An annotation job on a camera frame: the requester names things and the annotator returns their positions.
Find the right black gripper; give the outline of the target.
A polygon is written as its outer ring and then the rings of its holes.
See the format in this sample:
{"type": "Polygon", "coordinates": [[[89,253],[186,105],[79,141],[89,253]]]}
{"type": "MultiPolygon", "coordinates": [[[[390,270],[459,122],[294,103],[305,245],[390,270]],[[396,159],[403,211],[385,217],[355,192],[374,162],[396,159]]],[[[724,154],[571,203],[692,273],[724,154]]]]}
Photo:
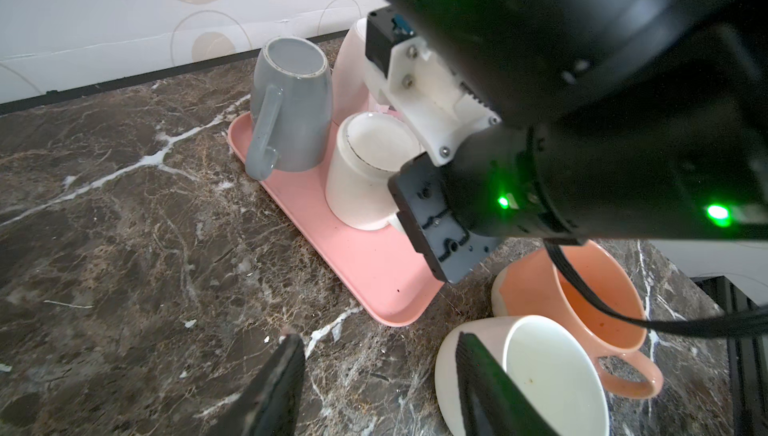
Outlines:
{"type": "Polygon", "coordinates": [[[544,148],[545,130],[586,136],[599,128],[590,117],[527,127],[498,121],[468,136],[442,166],[428,155],[404,164],[388,190],[398,221],[433,276],[461,281],[510,237],[584,244],[588,233],[557,215],[548,200],[534,155],[544,148]]]}

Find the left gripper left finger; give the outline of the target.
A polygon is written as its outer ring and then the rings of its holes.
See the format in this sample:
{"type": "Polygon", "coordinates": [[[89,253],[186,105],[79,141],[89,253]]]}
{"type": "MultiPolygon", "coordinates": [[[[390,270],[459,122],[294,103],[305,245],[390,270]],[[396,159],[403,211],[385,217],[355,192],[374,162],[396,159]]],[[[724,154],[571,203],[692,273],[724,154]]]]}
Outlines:
{"type": "Polygon", "coordinates": [[[284,334],[278,348],[207,435],[294,435],[305,370],[301,336],[284,334]]]}

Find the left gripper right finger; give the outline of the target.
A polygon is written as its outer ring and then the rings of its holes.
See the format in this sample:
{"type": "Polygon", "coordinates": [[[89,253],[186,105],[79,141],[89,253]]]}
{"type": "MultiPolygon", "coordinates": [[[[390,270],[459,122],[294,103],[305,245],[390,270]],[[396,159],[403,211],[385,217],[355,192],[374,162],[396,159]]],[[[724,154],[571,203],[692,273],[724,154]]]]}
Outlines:
{"type": "Polygon", "coordinates": [[[459,334],[458,391],[467,435],[554,435],[480,339],[459,334]]]}

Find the white ceramic mug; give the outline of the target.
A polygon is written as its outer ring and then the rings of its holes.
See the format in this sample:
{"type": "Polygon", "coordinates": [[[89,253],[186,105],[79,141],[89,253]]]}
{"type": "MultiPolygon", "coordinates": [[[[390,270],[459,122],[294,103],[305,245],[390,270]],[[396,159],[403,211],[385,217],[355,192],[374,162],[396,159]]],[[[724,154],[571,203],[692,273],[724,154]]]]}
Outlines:
{"type": "Polygon", "coordinates": [[[493,317],[464,323],[443,340],[435,392],[454,435],[467,435],[460,407],[455,351],[461,332],[476,335],[554,435],[607,435],[610,418],[589,357],[560,324],[543,316],[493,317]]]}

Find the peach cream speckled mug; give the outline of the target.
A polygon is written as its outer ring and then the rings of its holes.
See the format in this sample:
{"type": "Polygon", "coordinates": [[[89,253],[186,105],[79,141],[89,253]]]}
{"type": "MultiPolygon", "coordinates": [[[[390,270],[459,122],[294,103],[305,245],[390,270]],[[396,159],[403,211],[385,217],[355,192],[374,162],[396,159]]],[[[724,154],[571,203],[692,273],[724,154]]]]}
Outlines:
{"type": "MultiPolygon", "coordinates": [[[[590,241],[566,246],[565,257],[588,286],[611,309],[636,319],[646,312],[629,276],[601,246],[590,241]]],[[[612,318],[593,307],[557,270],[544,249],[512,262],[495,278],[491,289],[495,316],[542,315],[566,328],[589,355],[605,390],[627,398],[657,396],[664,377],[640,352],[647,330],[612,318]],[[601,367],[601,357],[615,356],[644,377],[634,382],[601,367]]]]}

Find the white mug black rim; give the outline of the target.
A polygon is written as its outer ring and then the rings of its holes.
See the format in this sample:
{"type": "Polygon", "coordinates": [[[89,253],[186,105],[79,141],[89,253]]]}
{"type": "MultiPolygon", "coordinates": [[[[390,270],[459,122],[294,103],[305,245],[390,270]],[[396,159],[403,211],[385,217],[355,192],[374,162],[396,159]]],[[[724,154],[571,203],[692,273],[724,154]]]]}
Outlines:
{"type": "Polygon", "coordinates": [[[364,231],[392,226],[402,231],[389,178],[423,149],[410,128],[381,112],[352,115],[339,126],[325,196],[334,215],[364,231]]]}

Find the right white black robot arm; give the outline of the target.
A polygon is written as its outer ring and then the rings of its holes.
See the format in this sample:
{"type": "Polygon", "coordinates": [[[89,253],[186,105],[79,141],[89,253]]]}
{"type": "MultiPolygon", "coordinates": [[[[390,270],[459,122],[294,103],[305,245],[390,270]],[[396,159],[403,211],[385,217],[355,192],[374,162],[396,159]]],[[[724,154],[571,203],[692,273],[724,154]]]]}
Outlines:
{"type": "Polygon", "coordinates": [[[767,236],[767,0],[388,0],[499,122],[390,180],[433,276],[539,238],[586,300],[590,239],[767,236]]]}

